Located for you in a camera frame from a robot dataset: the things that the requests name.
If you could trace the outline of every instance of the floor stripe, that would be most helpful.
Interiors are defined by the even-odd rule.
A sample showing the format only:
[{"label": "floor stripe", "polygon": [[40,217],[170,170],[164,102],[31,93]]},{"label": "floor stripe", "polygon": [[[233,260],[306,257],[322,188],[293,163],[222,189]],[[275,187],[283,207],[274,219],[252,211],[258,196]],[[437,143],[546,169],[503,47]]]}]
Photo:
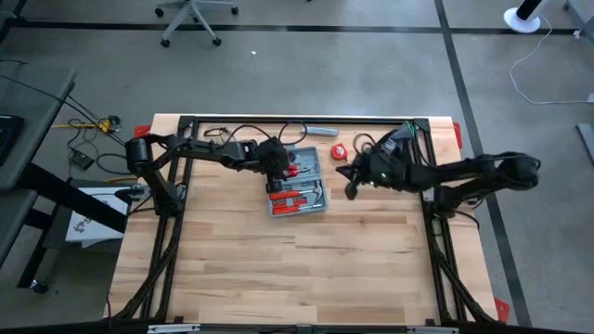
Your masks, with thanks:
[{"label": "floor stripe", "polygon": [[[167,28],[166,23],[82,23],[11,20],[13,27],[80,30],[129,30],[157,31]],[[388,26],[319,26],[319,25],[241,25],[212,24],[216,32],[391,32],[391,33],[441,33],[437,27],[388,27]],[[178,31],[204,31],[199,24],[182,24]]]},{"label": "floor stripe", "polygon": [[[168,23],[101,23],[101,22],[57,22],[11,19],[12,27],[106,30],[106,31],[155,31],[162,32]],[[327,25],[272,25],[272,24],[213,24],[216,32],[374,32],[374,33],[442,33],[441,27],[398,27],[398,26],[327,26]],[[204,31],[199,24],[182,24],[177,28],[182,32]],[[552,34],[572,35],[574,29],[555,29]],[[513,35],[511,29],[499,28],[452,28],[453,34]],[[547,29],[539,29],[532,34],[546,34]]]},{"label": "floor stripe", "polygon": [[[452,38],[452,31],[447,23],[446,11],[444,9],[444,3],[442,0],[434,0],[435,7],[437,9],[437,16],[444,32],[445,51],[449,59],[449,64],[454,76],[454,84],[458,91],[458,98],[462,107],[462,114],[464,115],[464,122],[471,140],[472,152],[475,156],[483,154],[483,144],[481,143],[481,137],[479,136],[478,127],[474,114],[472,113],[471,102],[468,97],[468,91],[466,90],[466,84],[462,77],[462,71],[458,62],[458,55],[456,54],[456,48],[454,46],[454,40]],[[530,314],[528,313],[528,307],[526,300],[523,295],[522,284],[518,277],[518,269],[516,268],[513,255],[511,254],[510,241],[508,240],[508,234],[503,223],[503,217],[501,216],[501,210],[497,202],[497,197],[494,194],[486,196],[486,205],[491,215],[491,223],[495,232],[495,238],[497,240],[497,247],[501,256],[501,262],[503,263],[503,271],[508,281],[508,287],[510,289],[511,302],[516,313],[518,325],[531,327],[532,321],[530,320]]]}]

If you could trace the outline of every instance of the black cable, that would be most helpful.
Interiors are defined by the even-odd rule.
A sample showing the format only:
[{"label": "black cable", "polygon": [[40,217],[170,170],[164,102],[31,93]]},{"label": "black cable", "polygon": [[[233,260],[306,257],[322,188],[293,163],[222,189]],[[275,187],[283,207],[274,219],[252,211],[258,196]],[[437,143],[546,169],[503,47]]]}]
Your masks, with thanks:
[{"label": "black cable", "polygon": [[[92,143],[92,141],[97,138],[98,129],[95,127],[94,128],[95,129],[95,133],[93,134],[93,136],[87,138],[86,137],[86,133],[87,133],[88,128],[84,128],[83,129],[82,127],[75,126],[75,125],[84,125],[83,121],[81,121],[80,119],[76,119],[76,118],[75,119],[69,119],[68,120],[68,125],[70,127],[74,128],[74,129],[76,129],[76,135],[74,135],[74,137],[71,140],[69,140],[68,143],[66,143],[66,146],[71,150],[68,153],[68,156],[66,158],[68,160],[68,176],[70,178],[73,178],[73,176],[72,176],[72,161],[71,161],[71,158],[74,155],[74,152],[75,151],[79,151],[78,147],[80,147],[80,146],[82,146],[84,144],[88,144],[95,151],[95,159],[98,157],[98,155],[99,155],[99,149],[97,148],[97,146],[95,146],[95,144]],[[73,146],[72,145],[72,142],[74,142],[74,140],[76,140],[76,138],[78,138],[78,136],[81,134],[81,130],[83,130],[83,141]]]},{"label": "black cable", "polygon": [[101,158],[104,157],[116,157],[116,158],[122,158],[124,160],[126,160],[126,157],[123,154],[117,154],[117,153],[102,153],[99,154],[97,156],[97,158],[95,159],[95,163],[97,164],[97,167],[102,170],[103,172],[107,172],[107,173],[112,173],[112,174],[116,174],[116,175],[131,175],[130,172],[119,172],[119,171],[113,171],[109,168],[106,168],[105,166],[103,166],[101,164]]},{"label": "black cable", "polygon": [[[287,128],[287,126],[291,125],[291,124],[300,124],[303,127],[303,135],[301,138],[295,140],[292,143],[282,143],[282,140],[280,140],[280,138],[282,137],[282,133],[285,131],[285,129]],[[283,127],[280,128],[280,132],[278,132],[278,141],[280,141],[282,143],[282,145],[297,145],[299,143],[301,143],[305,138],[307,137],[307,125],[305,125],[304,122],[286,122],[285,125],[283,125]]]},{"label": "black cable", "polygon": [[481,197],[478,199],[478,202],[476,202],[476,204],[474,204],[474,206],[472,207],[473,210],[476,210],[476,208],[480,207],[481,204],[483,204],[484,202],[484,197]]},{"label": "black cable", "polygon": [[[23,85],[23,86],[25,86],[25,87],[27,87],[27,88],[29,88],[29,89],[32,89],[32,90],[33,90],[33,91],[35,91],[35,92],[41,93],[41,94],[43,94],[43,95],[50,96],[50,97],[52,97],[52,98],[56,99],[57,101],[60,101],[61,103],[65,104],[65,105],[67,105],[67,106],[69,106],[69,107],[71,107],[71,108],[72,108],[72,109],[74,109],[76,112],[78,112],[78,113],[79,113],[79,114],[81,114],[83,117],[85,117],[85,118],[86,118],[88,121],[90,121],[90,122],[91,122],[93,125],[95,125],[96,127],[99,127],[99,124],[97,124],[96,122],[94,122],[93,120],[91,120],[91,118],[90,118],[89,116],[87,116],[87,115],[86,115],[84,112],[82,112],[82,111],[81,111],[80,109],[78,109],[77,107],[74,107],[74,106],[72,105],[72,103],[70,103],[70,102],[66,101],[66,99],[59,98],[59,97],[57,97],[57,96],[54,96],[54,95],[52,95],[52,94],[49,94],[49,93],[47,93],[47,92],[46,92],[46,91],[44,91],[44,90],[41,90],[41,89],[39,89],[39,88],[36,88],[36,87],[33,87],[33,86],[31,86],[31,85],[29,85],[29,84],[27,84],[27,83],[23,83],[23,82],[21,82],[21,81],[19,81],[19,80],[15,80],[15,79],[9,78],[9,77],[7,77],[7,76],[5,76],[5,75],[2,75],[2,74],[0,74],[0,78],[4,78],[4,79],[6,79],[6,80],[9,80],[10,82],[13,82],[13,83],[15,83],[15,84],[20,84],[20,85]],[[108,136],[109,138],[111,138],[111,139],[112,139],[113,141],[115,141],[116,143],[118,143],[118,144],[122,145],[123,147],[125,147],[125,143],[124,143],[124,142],[123,142],[123,141],[120,139],[120,137],[118,137],[117,135],[114,135],[114,134],[108,134],[108,133],[105,133],[105,135],[106,135],[106,136]]]},{"label": "black cable", "polygon": [[229,144],[229,142],[231,141],[231,138],[235,137],[235,134],[237,133],[237,131],[239,131],[240,129],[246,128],[246,127],[256,129],[256,130],[260,131],[262,134],[264,134],[266,137],[268,137],[268,139],[272,139],[272,137],[266,131],[262,130],[261,128],[255,126],[255,125],[251,125],[251,124],[242,124],[242,125],[238,126],[237,128],[235,128],[235,130],[233,130],[233,132],[229,135],[229,138],[227,138],[226,141],[218,149],[224,148],[227,144]]},{"label": "black cable", "polygon": [[223,134],[227,134],[229,135],[229,137],[231,137],[231,132],[224,126],[222,127],[215,127],[215,128],[211,128],[211,129],[207,129],[204,131],[204,133],[202,134],[203,137],[216,137],[218,136],[219,139],[221,140],[221,143],[225,142],[225,139],[223,139]]},{"label": "black cable", "polygon": [[376,144],[375,143],[375,139],[373,139],[373,137],[371,135],[369,135],[369,134],[357,134],[355,136],[355,138],[353,138],[353,148],[355,149],[356,154],[360,154],[361,153],[361,151],[359,150],[359,148],[356,147],[356,141],[357,141],[357,139],[359,139],[362,136],[366,136],[367,138],[369,138],[369,140],[371,140],[371,143],[373,143],[372,146],[374,146]]},{"label": "black cable", "polygon": [[420,144],[419,144],[419,140],[417,138],[413,138],[413,142],[415,143],[415,146],[417,147],[417,151],[419,152],[420,155],[420,159],[429,167],[435,167],[432,163],[429,163],[427,161],[427,159],[425,159],[425,156],[423,155],[423,151],[420,150]]},{"label": "black cable", "polygon": [[87,108],[87,107],[83,106],[83,104],[82,104],[81,102],[79,102],[79,101],[78,101],[76,98],[72,97],[72,95],[68,94],[68,95],[66,95],[66,98],[69,98],[69,99],[71,99],[72,101],[74,101],[74,103],[76,103],[76,104],[77,104],[79,107],[81,107],[81,108],[82,108],[84,111],[86,111],[87,113],[89,113],[91,116],[95,117],[95,119],[96,119],[98,122],[101,122],[102,120],[105,120],[105,119],[102,119],[102,118],[100,118],[99,116],[97,116],[97,115],[96,115],[96,114],[95,114],[93,111],[91,111],[89,108]]},{"label": "black cable", "polygon": [[145,208],[145,209],[138,209],[138,210],[133,210],[130,213],[128,213],[127,217],[130,217],[131,215],[133,215],[134,213],[139,213],[139,212],[146,212],[146,211],[151,211],[151,210],[155,210],[155,208]]},{"label": "black cable", "polygon": [[481,229],[481,223],[479,223],[478,219],[476,219],[476,218],[472,217],[472,215],[470,215],[470,214],[467,214],[467,213],[465,213],[465,212],[462,212],[462,211],[458,211],[458,210],[454,210],[454,212],[455,212],[456,214],[461,214],[461,215],[463,215],[463,216],[465,216],[465,217],[467,217],[467,218],[470,218],[470,219],[471,219],[473,222],[475,222],[475,223],[476,223],[476,229],[479,229],[479,230]]},{"label": "black cable", "polygon": [[21,60],[16,60],[16,59],[0,59],[0,62],[3,62],[3,61],[16,62],[16,63],[19,63],[20,65],[27,65],[27,64],[29,64],[26,61],[21,61]]},{"label": "black cable", "polygon": [[111,333],[111,302],[110,302],[110,292],[105,294],[105,303],[108,305],[108,334]]}]

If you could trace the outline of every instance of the wooden workbench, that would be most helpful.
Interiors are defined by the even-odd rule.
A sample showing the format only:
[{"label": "wooden workbench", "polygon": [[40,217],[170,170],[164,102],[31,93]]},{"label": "wooden workbench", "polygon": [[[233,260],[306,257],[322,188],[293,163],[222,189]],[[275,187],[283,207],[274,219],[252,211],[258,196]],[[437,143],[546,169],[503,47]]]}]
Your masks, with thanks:
[{"label": "wooden workbench", "polygon": [[[156,115],[151,132],[173,134],[178,118]],[[430,122],[437,162],[458,161],[452,120]],[[282,123],[258,126],[277,134]],[[237,124],[202,123],[200,137],[216,126],[232,130]],[[185,322],[202,324],[340,325],[422,325],[427,318],[438,319],[419,195],[361,186],[356,200],[350,201],[343,193],[346,179],[334,172],[340,163],[329,156],[329,148],[342,142],[352,158],[356,133],[379,139],[392,127],[324,126],[341,133],[337,138],[308,136],[299,147],[317,147],[329,199],[325,212],[271,218],[263,175],[194,161],[168,318],[182,315]],[[288,128],[283,141],[297,139],[299,131],[299,126]],[[240,130],[236,138],[265,139],[250,128]],[[155,157],[162,152],[154,149]],[[178,181],[182,173],[183,162]],[[110,290],[113,313],[147,276],[157,222],[153,212],[129,219]],[[461,216],[449,222],[459,276],[496,316],[476,225]],[[454,315],[446,279],[445,287]]]}]

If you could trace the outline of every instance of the black wire bundle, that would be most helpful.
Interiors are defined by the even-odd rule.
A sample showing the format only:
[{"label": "black wire bundle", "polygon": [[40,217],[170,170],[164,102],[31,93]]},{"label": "black wire bundle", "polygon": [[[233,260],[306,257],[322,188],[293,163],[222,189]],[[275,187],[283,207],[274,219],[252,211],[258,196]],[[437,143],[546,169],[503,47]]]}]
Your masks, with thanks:
[{"label": "black wire bundle", "polygon": [[[15,60],[15,59],[0,59],[0,61],[13,61],[13,62],[18,62],[18,63],[19,63],[19,64],[21,64],[21,65],[26,65],[26,64],[27,64],[27,63],[26,63],[26,62],[24,62],[24,61]],[[89,121],[91,124],[95,125],[95,133],[93,134],[93,136],[92,136],[92,137],[90,137],[90,138],[87,138],[87,137],[86,137],[86,132],[87,132],[87,129],[85,128],[85,129],[84,129],[84,131],[83,131],[83,142],[81,142],[81,143],[79,143],[79,144],[77,144],[77,145],[75,145],[75,146],[72,146],[72,145],[71,145],[71,144],[72,144],[72,142],[73,142],[74,140],[76,140],[76,138],[78,138],[78,136],[79,136],[79,135],[80,135],[80,133],[81,133],[81,128],[80,128],[80,127],[77,127],[77,130],[78,130],[78,131],[77,131],[76,135],[75,135],[75,136],[74,136],[74,138],[73,138],[73,139],[71,139],[71,140],[68,142],[68,144],[67,144],[67,145],[68,145],[68,147],[71,149],[71,152],[70,152],[70,153],[69,153],[69,155],[68,155],[68,160],[69,160],[69,176],[70,176],[70,177],[72,177],[72,175],[71,175],[71,161],[70,161],[70,158],[71,158],[71,157],[72,157],[72,155],[74,154],[74,150],[75,150],[77,147],[79,147],[79,146],[82,146],[82,145],[84,145],[84,144],[91,145],[91,146],[94,148],[94,150],[95,150],[95,152],[96,152],[96,163],[97,163],[97,167],[98,167],[99,169],[103,170],[104,172],[107,172],[107,173],[114,173],[114,174],[117,174],[117,175],[129,175],[129,174],[130,174],[130,173],[128,173],[128,172],[117,172],[117,171],[110,170],[110,169],[108,169],[108,168],[105,168],[105,166],[103,166],[103,165],[101,164],[101,162],[99,162],[101,158],[103,158],[103,157],[109,157],[109,156],[112,156],[112,157],[118,157],[118,158],[124,158],[124,159],[125,159],[125,156],[124,156],[124,155],[122,155],[122,154],[116,154],[116,153],[104,153],[104,154],[99,154],[99,151],[98,151],[97,147],[96,147],[96,146],[95,146],[93,143],[91,143],[93,140],[95,140],[95,139],[97,138],[97,131],[98,131],[98,129],[100,128],[100,124],[101,124],[102,122],[104,122],[106,119],[99,117],[97,114],[95,114],[95,113],[94,113],[93,111],[91,111],[89,108],[87,108],[87,107],[83,106],[83,104],[82,104],[82,103],[80,103],[78,100],[76,100],[76,99],[75,99],[74,97],[72,97],[71,95],[67,95],[67,96],[66,96],[66,98],[60,98],[60,97],[58,97],[58,96],[54,96],[54,95],[52,95],[52,94],[50,94],[50,93],[47,93],[46,91],[44,91],[44,90],[42,90],[42,89],[39,89],[39,88],[37,88],[37,87],[34,87],[34,86],[32,86],[32,85],[30,85],[30,84],[27,84],[27,83],[24,83],[24,82],[22,82],[22,81],[19,81],[19,80],[16,80],[16,79],[12,79],[12,78],[10,78],[10,77],[7,77],[7,76],[5,76],[5,75],[2,75],[2,74],[0,74],[0,78],[3,78],[3,79],[5,79],[5,80],[8,80],[8,81],[10,81],[10,82],[12,82],[12,83],[15,83],[15,84],[20,84],[20,85],[22,85],[22,86],[24,86],[24,87],[27,87],[27,88],[29,88],[29,89],[31,89],[31,90],[33,90],[33,91],[35,91],[35,92],[38,92],[38,93],[40,93],[40,94],[43,94],[43,95],[45,95],[45,96],[52,97],[52,98],[56,99],[57,101],[59,101],[60,103],[62,103],[62,104],[65,104],[65,105],[69,106],[69,107],[70,107],[70,108],[72,108],[74,111],[78,112],[78,113],[79,113],[81,116],[83,116],[85,119],[87,119],[87,120],[88,120],[88,121]],[[74,104],[72,104],[72,103],[68,102],[68,101],[67,101],[67,99],[68,99],[68,98],[69,98],[69,99],[71,99],[71,100],[74,102],[74,104],[78,105],[78,107],[77,107],[77,106],[75,106]],[[69,121],[68,121],[68,124],[69,124],[70,126],[72,126],[72,127],[75,127],[75,126],[73,126],[73,125],[84,124],[84,123],[83,123],[83,122],[82,122],[80,119],[71,119],[71,120],[69,120]],[[106,131],[106,132],[103,132],[103,133],[104,133],[104,134],[105,134],[107,137],[109,137],[111,140],[113,140],[113,141],[115,141],[116,143],[118,143],[119,145],[121,145],[122,147],[125,147],[125,143],[123,142],[123,140],[121,140],[121,139],[120,139],[120,137],[118,137],[116,134],[114,134],[114,133],[109,133],[109,132],[107,132],[107,131]]]},{"label": "black wire bundle", "polygon": [[[282,140],[281,140],[282,134],[285,131],[285,129],[291,124],[300,124],[303,127],[303,135],[301,136],[301,138],[295,140],[294,142],[282,143]],[[258,130],[263,135],[265,135],[268,139],[272,139],[272,136],[269,135],[268,132],[264,131],[262,128],[260,128],[256,125],[251,125],[251,124],[242,124],[242,125],[238,126],[237,128],[235,128],[235,130],[233,130],[233,132],[230,132],[230,133],[229,133],[229,130],[225,127],[215,127],[215,128],[208,129],[208,130],[204,131],[202,136],[205,136],[205,137],[219,136],[222,139],[223,134],[227,134],[228,135],[227,139],[218,148],[218,149],[221,149],[221,148],[224,148],[231,141],[231,139],[235,139],[235,134],[239,130],[244,129],[244,128],[252,128],[252,129]],[[285,145],[285,146],[299,144],[306,137],[307,137],[307,125],[305,125],[304,122],[285,122],[285,124],[280,128],[280,131],[278,132],[278,141],[280,141],[282,143],[282,145]]]}]

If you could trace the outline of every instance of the gray tool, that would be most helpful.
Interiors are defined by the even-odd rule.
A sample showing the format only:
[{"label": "gray tool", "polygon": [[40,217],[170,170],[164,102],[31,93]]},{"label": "gray tool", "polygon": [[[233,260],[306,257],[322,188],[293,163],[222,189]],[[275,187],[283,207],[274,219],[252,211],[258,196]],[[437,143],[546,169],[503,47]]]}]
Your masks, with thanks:
[{"label": "gray tool", "polygon": [[308,135],[323,135],[323,136],[337,136],[340,131],[336,129],[330,128],[316,128],[316,127],[307,127],[307,134]]}]

